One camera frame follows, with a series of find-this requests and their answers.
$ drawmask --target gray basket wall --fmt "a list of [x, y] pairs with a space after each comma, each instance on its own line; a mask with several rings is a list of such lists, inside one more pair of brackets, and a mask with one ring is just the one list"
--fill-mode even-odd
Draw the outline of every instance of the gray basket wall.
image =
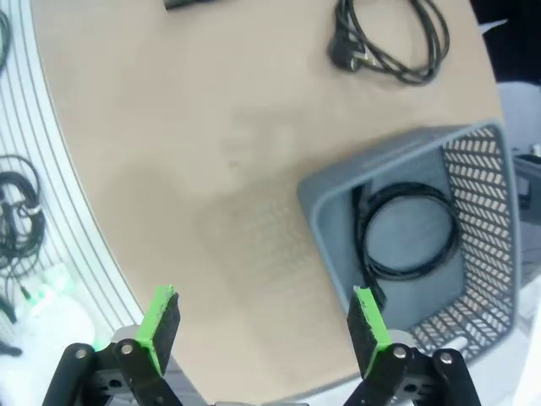
[[[514, 326], [520, 271], [515, 179], [501, 128], [482, 123], [415, 130], [299, 185], [301, 206], [346, 311], [352, 287], [363, 285], [349, 199], [351, 189], [368, 180], [378, 187], [407, 180], [431, 184], [452, 198], [462, 227], [461, 248], [445, 269], [417, 281], [381, 281], [387, 326], [409, 331], [425, 353], [452, 345], [468, 360], [492, 348]], [[445, 228], [436, 218], [429, 222], [436, 231]], [[434, 237], [423, 229], [413, 239], [428, 246]]]

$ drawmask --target basket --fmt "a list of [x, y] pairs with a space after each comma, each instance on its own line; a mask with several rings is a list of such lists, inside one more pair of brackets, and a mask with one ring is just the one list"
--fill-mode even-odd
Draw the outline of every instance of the basket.
[[[515, 177], [502, 128], [487, 122], [417, 129], [301, 182], [301, 207], [345, 311], [353, 286], [364, 286], [351, 191], [368, 181], [376, 189], [406, 181], [433, 186], [450, 198], [461, 226], [460, 248], [443, 266], [417, 280], [380, 280], [387, 327], [411, 333], [426, 354], [453, 347], [469, 360], [494, 347], [515, 324], [520, 274]], [[448, 218], [425, 207], [385, 215], [383, 231], [408, 227], [408, 239], [427, 252], [448, 234]], [[418, 261], [411, 247], [390, 250], [383, 232], [372, 240], [371, 254], [379, 250], [392, 264]]]

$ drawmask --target black cable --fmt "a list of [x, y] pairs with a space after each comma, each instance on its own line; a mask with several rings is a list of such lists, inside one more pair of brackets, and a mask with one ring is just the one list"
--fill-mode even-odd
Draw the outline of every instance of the black cable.
[[[442, 192], [427, 184], [403, 182], [387, 186], [374, 195], [369, 194], [370, 184], [359, 186], [352, 191], [354, 242], [365, 284], [372, 290], [378, 306], [383, 310], [386, 296], [377, 279], [391, 281], [412, 280], [427, 275], [436, 268], [443, 266], [455, 254], [460, 244], [460, 221], [452, 202]], [[443, 207], [451, 219], [451, 231], [440, 252], [433, 258], [420, 266], [396, 270], [380, 264], [370, 256], [367, 237], [374, 220], [388, 205], [407, 199], [431, 200]]]
[[8, 61], [9, 48], [11, 47], [11, 24], [8, 16], [0, 10], [0, 35], [2, 35], [2, 47], [0, 47], [0, 74]]
[[[13, 171], [0, 172], [0, 278], [4, 280], [5, 299], [9, 301], [9, 284], [17, 283], [24, 290], [20, 279], [34, 271], [45, 236], [45, 216], [40, 206], [41, 186], [36, 168], [18, 155], [3, 155], [0, 160], [15, 159], [32, 172], [35, 185], [23, 174]], [[6, 188], [16, 188], [22, 200], [9, 201]]]
[[[335, 36], [329, 45], [331, 61], [340, 69], [357, 72], [362, 67], [390, 74], [407, 85], [426, 85], [440, 71], [441, 63], [449, 52], [449, 28], [441, 11], [432, 0], [409, 0], [423, 26], [428, 46], [428, 62], [418, 68], [409, 68], [375, 45], [364, 33], [355, 14], [353, 0], [338, 0], [335, 7]], [[440, 23], [443, 38], [430, 18], [427, 7]]]

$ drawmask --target cable connector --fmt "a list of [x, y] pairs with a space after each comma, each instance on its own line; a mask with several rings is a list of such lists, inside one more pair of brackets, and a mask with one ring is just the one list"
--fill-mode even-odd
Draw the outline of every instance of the cable connector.
[[341, 32], [332, 38], [327, 52], [332, 63], [347, 72], [358, 72], [362, 66], [361, 59], [366, 59], [364, 46]]

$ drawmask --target table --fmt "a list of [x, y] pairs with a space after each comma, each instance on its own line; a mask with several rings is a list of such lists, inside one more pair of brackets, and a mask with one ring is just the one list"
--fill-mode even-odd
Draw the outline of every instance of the table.
[[[40, 0], [57, 119], [143, 308], [181, 294], [174, 355], [209, 401], [271, 401], [353, 376], [345, 316], [296, 198], [308, 173], [404, 130], [500, 116], [466, 0], [440, 6], [451, 52], [406, 88], [333, 69], [331, 0]], [[371, 37], [422, 61], [407, 2], [363, 0]]]

